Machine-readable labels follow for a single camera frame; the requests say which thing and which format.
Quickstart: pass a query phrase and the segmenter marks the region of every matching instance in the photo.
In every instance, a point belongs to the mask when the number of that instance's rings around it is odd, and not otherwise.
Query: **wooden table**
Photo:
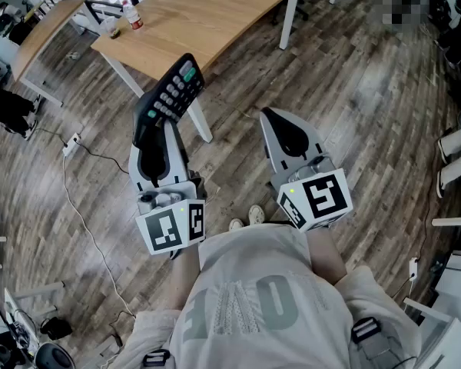
[[[125,18],[118,20],[121,35],[115,40],[103,34],[92,48],[103,54],[113,68],[141,97],[144,92],[119,62],[161,79],[186,52],[201,70],[210,64],[240,35],[282,0],[144,0],[137,10],[144,25],[134,31]],[[297,0],[288,0],[280,48],[287,47]],[[205,141],[212,135],[198,100],[188,113]]]
[[[62,0],[32,29],[19,47],[12,64],[12,74],[16,81],[39,93],[58,107],[63,102],[30,82],[25,76],[38,56],[46,49],[51,40],[78,11],[88,12],[82,0]]]

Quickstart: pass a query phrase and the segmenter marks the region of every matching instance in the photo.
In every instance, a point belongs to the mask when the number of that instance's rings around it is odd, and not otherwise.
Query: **white sneaker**
[[[37,120],[34,120],[34,121],[32,122],[32,125],[29,126],[29,129],[25,132],[24,137],[23,137],[26,141],[29,140],[29,138],[31,137],[32,133],[35,131],[37,125],[38,125],[38,121],[37,121]]]
[[[36,97],[36,99],[32,102],[32,104],[34,105],[34,109],[32,110],[32,113],[34,115],[36,115],[39,111],[39,107],[41,106],[41,103],[43,102],[45,98],[42,96],[42,95],[38,95],[38,97]]]
[[[233,218],[229,223],[229,231],[237,230],[242,227],[244,227],[244,223],[238,218]]]
[[[247,213],[249,225],[264,223],[264,210],[260,205],[253,205]]]
[[[443,144],[441,143],[440,140],[437,141],[437,145],[439,145],[440,157],[442,158],[443,163],[447,165],[447,158],[446,158],[446,155],[444,154]]]
[[[437,190],[437,197],[439,198],[442,198],[444,196],[444,188],[443,188],[443,185],[440,181],[440,171],[437,172],[437,186],[436,186],[436,190]]]

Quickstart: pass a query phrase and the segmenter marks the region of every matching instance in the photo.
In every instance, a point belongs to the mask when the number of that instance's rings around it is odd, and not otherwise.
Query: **power strip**
[[[79,143],[80,135],[75,133],[74,136],[70,138],[70,141],[68,141],[67,146],[63,148],[64,157],[67,158],[76,148],[78,148]]]
[[[410,279],[409,280],[414,281],[416,279],[416,277],[418,276],[418,258],[417,257],[413,257],[410,260],[409,272],[410,272]]]

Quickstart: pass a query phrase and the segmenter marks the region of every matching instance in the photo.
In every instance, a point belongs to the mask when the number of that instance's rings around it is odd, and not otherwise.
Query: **green button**
[[[184,76],[184,81],[188,82],[190,79],[193,78],[193,75],[195,75],[197,70],[194,69],[194,67]]]

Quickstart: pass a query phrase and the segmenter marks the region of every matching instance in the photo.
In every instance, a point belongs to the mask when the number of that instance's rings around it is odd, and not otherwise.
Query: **white cube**
[[[302,232],[325,227],[353,209],[343,169],[282,184],[278,204]]]
[[[151,254],[186,248],[205,239],[205,201],[184,200],[136,221]]]

